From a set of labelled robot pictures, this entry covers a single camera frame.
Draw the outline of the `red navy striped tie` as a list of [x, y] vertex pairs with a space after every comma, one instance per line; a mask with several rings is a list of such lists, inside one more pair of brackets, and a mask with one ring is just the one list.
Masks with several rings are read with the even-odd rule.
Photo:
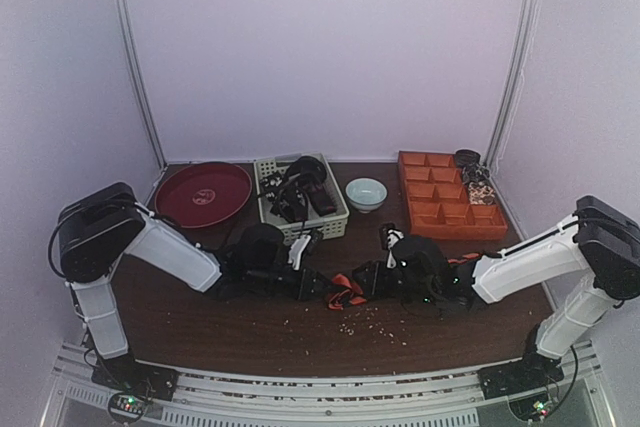
[[465, 254], [446, 261], [442, 275], [430, 273], [421, 265], [411, 270], [397, 266], [388, 269], [385, 263], [385, 293], [382, 297], [364, 297], [351, 275], [335, 275], [333, 289], [326, 294], [332, 310], [363, 305], [367, 302], [395, 298], [402, 304], [420, 302], [436, 307], [440, 314], [477, 310], [484, 305], [473, 289], [473, 271], [482, 258], [479, 253]]

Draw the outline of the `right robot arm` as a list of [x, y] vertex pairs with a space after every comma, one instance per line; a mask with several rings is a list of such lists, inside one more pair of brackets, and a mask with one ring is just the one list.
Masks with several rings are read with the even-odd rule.
[[493, 253], [444, 256], [436, 242], [381, 229], [387, 256], [352, 272], [367, 300], [420, 300], [441, 312], [467, 313], [564, 274], [582, 278], [562, 309], [536, 325], [512, 377], [535, 387], [572, 345], [611, 309], [639, 295], [639, 225], [594, 196], [547, 231]]

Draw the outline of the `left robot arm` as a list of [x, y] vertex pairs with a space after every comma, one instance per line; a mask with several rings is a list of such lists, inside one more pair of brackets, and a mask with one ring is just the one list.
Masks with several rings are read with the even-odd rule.
[[151, 211], [128, 184], [117, 182], [60, 212], [47, 261], [71, 291], [99, 366], [121, 390], [133, 391], [143, 383], [144, 371], [112, 288], [122, 260], [142, 261], [214, 299], [259, 291], [306, 301], [331, 288], [326, 276], [303, 265], [321, 238], [313, 229], [287, 245], [281, 230], [258, 223], [245, 228], [235, 243], [212, 249], [189, 240], [173, 219]]

